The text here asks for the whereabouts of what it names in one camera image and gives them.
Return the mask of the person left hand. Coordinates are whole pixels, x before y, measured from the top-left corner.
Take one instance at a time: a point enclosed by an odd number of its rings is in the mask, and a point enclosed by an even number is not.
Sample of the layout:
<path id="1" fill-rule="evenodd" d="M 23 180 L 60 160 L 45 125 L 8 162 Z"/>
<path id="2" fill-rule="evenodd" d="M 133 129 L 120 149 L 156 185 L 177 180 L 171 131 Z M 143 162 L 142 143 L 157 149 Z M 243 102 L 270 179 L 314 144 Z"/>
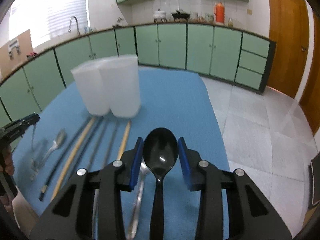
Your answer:
<path id="1" fill-rule="evenodd" d="M 4 162 L 5 162 L 5 169 L 3 169 L 3 166 L 0 166 L 0 172 L 5 171 L 8 175 L 12 176 L 15 172 L 15 167 L 14 167 L 14 163 L 12 160 L 12 149 L 11 149 L 11 145 L 8 145 L 6 148 L 4 148 L 2 150 L 2 155 L 4 158 Z"/>

